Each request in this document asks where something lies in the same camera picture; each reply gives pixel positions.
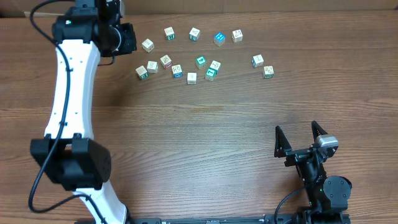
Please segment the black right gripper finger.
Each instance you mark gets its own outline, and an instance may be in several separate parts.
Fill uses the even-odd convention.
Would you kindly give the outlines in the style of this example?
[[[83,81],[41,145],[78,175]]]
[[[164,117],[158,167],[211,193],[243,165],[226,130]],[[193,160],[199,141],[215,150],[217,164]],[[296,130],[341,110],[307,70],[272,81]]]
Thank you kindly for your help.
[[[274,157],[285,157],[287,152],[292,150],[285,134],[283,133],[280,126],[275,127],[275,149]]]
[[[315,142],[320,142],[324,135],[328,135],[328,133],[316,121],[312,121],[311,125],[313,139]]]

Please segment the wooden block turtle drawing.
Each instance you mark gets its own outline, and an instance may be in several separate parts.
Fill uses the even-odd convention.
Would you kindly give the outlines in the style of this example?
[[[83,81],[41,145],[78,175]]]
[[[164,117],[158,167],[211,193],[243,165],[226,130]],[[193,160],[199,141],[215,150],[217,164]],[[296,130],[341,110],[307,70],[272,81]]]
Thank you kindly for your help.
[[[147,71],[149,73],[157,73],[158,72],[158,63],[156,61],[148,61],[147,63]]]

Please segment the wooden block red side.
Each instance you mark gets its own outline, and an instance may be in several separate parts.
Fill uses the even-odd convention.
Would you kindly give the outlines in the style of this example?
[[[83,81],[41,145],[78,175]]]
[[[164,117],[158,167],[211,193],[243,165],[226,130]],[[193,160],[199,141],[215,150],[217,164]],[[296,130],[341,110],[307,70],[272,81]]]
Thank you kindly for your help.
[[[163,57],[161,57],[160,62],[165,69],[172,66],[172,60],[168,55],[164,55]]]

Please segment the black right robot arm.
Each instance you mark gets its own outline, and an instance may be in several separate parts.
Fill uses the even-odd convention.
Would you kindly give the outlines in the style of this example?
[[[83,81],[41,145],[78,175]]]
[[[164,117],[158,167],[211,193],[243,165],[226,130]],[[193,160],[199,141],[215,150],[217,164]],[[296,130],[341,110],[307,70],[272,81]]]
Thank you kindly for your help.
[[[285,166],[294,166],[303,187],[284,197],[275,209],[274,223],[350,223],[343,212],[348,209],[352,183],[342,176],[327,176],[323,163],[333,157],[338,140],[312,121],[314,143],[308,148],[294,150],[280,126],[275,127],[274,156],[285,158]],[[306,191],[309,206],[300,207],[293,215],[279,215],[281,206],[295,194]]]

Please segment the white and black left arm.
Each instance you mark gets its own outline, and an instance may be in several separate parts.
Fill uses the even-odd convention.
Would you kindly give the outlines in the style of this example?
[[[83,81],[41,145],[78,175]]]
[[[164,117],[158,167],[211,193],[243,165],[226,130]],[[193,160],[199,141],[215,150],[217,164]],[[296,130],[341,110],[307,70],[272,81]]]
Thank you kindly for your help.
[[[127,206],[110,182],[110,152],[94,140],[91,108],[95,74],[103,57],[137,49],[132,24],[122,23],[121,0],[74,0],[57,17],[48,40],[55,46],[57,79],[44,136],[30,153],[54,184],[71,191],[93,216],[93,223],[131,223]]]

